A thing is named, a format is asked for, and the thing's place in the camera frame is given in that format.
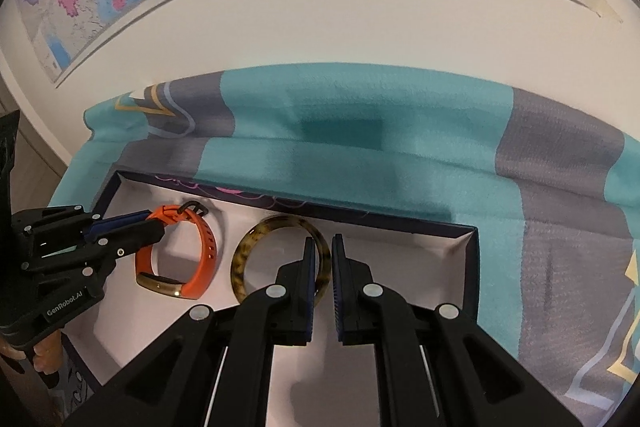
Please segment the black buckle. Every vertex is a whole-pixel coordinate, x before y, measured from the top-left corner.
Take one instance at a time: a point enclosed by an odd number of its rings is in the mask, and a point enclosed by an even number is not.
[[[183,213],[187,208],[193,207],[193,212],[196,213],[197,216],[200,217],[204,217],[207,214],[209,214],[209,209],[204,206],[202,203],[200,203],[199,201],[187,201],[184,205],[182,205],[180,208],[178,208],[178,214]]]

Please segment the orange watch strap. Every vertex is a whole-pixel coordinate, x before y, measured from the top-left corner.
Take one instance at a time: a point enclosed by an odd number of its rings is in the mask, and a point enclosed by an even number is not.
[[[157,278],[158,276],[153,271],[151,264],[153,247],[149,245],[136,252],[136,281],[141,286],[156,293],[183,299],[199,299],[211,284],[213,275],[216,272],[218,248],[216,239],[209,225],[190,208],[185,208],[184,205],[179,206],[177,204],[164,204],[163,206],[159,206],[147,219],[159,219],[166,227],[175,225],[180,221],[194,223],[198,227],[200,242],[202,244],[200,261],[193,277],[191,277],[189,281],[185,283],[162,282],[154,279],[154,277]]]

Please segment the silver screw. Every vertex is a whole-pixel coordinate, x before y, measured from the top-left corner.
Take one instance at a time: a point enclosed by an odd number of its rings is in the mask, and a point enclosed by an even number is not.
[[[266,293],[268,297],[277,299],[279,297],[284,297],[287,294],[287,289],[279,284],[272,284],[267,288]]]
[[[189,316],[194,321],[202,321],[209,317],[209,307],[203,306],[202,304],[194,306],[189,310]]]
[[[460,315],[460,310],[453,304],[443,304],[442,306],[440,306],[438,313],[445,319],[453,320],[455,318],[458,318],[458,315]]]
[[[383,292],[382,286],[375,283],[365,285],[362,291],[367,297],[380,297]]]

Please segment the wall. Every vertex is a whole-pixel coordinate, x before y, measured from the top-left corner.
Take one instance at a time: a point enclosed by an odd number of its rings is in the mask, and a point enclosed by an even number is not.
[[[191,74],[282,62],[469,74],[567,103],[640,139],[639,15],[631,0],[147,0],[56,88],[16,1],[6,0],[0,73],[64,160],[89,137],[82,113],[97,102]]]

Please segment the brown bangle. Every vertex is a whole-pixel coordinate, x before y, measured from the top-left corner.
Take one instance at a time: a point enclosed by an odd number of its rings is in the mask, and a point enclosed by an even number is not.
[[[318,250],[318,275],[316,276],[316,306],[324,295],[331,279],[331,251],[322,234],[311,223],[298,216],[280,216],[268,217],[253,227],[242,238],[238,244],[231,260],[231,288],[234,290],[236,299],[241,303],[246,298],[246,288],[244,287],[244,267],[249,259],[249,254],[254,249],[255,244],[265,235],[273,230],[284,229],[287,227],[297,227],[305,229],[316,243]]]

